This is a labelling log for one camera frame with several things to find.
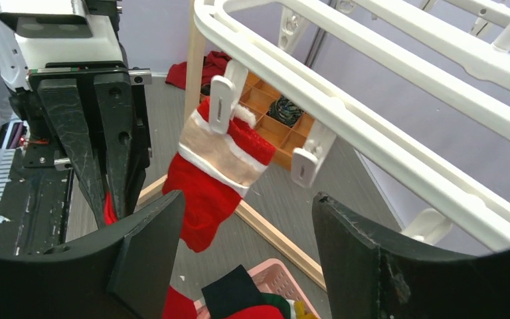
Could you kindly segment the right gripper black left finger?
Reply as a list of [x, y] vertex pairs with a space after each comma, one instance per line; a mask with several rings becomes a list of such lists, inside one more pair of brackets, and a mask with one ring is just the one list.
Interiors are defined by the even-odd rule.
[[171, 191], [137, 213], [55, 246], [44, 318], [160, 318], [185, 210]]

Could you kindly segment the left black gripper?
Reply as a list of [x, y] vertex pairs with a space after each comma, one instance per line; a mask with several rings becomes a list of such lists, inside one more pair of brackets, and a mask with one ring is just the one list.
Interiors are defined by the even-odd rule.
[[106, 226], [101, 167], [107, 169], [116, 216], [123, 218], [129, 167], [150, 165], [145, 98], [145, 85], [151, 83], [149, 69], [128, 69], [114, 62], [51, 64], [30, 70], [27, 82], [53, 138], [70, 159], [97, 227]]

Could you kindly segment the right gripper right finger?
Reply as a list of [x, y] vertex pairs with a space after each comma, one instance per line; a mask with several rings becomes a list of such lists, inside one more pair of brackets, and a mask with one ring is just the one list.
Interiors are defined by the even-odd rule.
[[475, 318], [464, 254], [406, 237], [324, 192], [312, 218], [333, 318]]

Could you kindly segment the red santa sock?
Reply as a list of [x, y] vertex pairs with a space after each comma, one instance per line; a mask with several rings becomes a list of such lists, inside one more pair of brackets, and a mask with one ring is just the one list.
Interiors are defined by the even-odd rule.
[[185, 121], [161, 190], [183, 192], [180, 238], [196, 253], [211, 245], [276, 153], [256, 131], [255, 115], [246, 107], [237, 106], [227, 132], [216, 133], [209, 126], [210, 102], [205, 98]]
[[132, 318], [162, 315], [184, 212], [184, 194], [171, 191], [122, 220], [140, 218], [122, 241], [107, 292]]

